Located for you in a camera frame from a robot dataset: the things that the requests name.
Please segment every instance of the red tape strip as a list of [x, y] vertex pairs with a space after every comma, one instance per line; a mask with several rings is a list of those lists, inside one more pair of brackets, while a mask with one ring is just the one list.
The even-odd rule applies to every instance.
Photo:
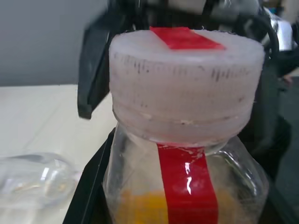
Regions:
[[220, 43], [196, 34], [187, 27], [150, 27], [149, 29], [164, 41], [170, 49], [225, 49]]
[[157, 146], [168, 224], [217, 224], [217, 198], [203, 148]]

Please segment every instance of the black plastic part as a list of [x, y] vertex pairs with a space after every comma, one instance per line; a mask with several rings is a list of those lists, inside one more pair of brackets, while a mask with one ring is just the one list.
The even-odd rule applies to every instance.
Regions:
[[[63, 224], [111, 224], [102, 182], [108, 166], [114, 130], [86, 165]], [[289, 204], [270, 182], [270, 191], [259, 224], [298, 224]]]
[[110, 6], [85, 31], [79, 61], [78, 113], [90, 119], [109, 92], [108, 50], [116, 34], [132, 28], [131, 18], [118, 6]]

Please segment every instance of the white table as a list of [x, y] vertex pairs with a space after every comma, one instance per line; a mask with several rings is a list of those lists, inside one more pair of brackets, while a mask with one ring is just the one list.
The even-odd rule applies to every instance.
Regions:
[[[108, 95], [90, 121], [77, 112], [77, 86], [0, 87], [0, 156], [54, 152], [83, 170], [116, 126]], [[1, 224], [61, 224], [71, 197], [44, 210], [0, 210]]]

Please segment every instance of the white bottle cap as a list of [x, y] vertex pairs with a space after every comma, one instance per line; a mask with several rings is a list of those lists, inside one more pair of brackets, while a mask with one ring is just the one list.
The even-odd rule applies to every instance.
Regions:
[[207, 145], [247, 124], [264, 52], [256, 41], [195, 31], [225, 49], [171, 50], [152, 31], [116, 36], [110, 46], [110, 90], [118, 121], [157, 142]]

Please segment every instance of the gray wall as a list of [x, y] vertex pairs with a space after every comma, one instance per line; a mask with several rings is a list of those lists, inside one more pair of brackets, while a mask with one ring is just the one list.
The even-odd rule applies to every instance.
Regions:
[[0, 86], [78, 79], [86, 24], [107, 0], [0, 0]]

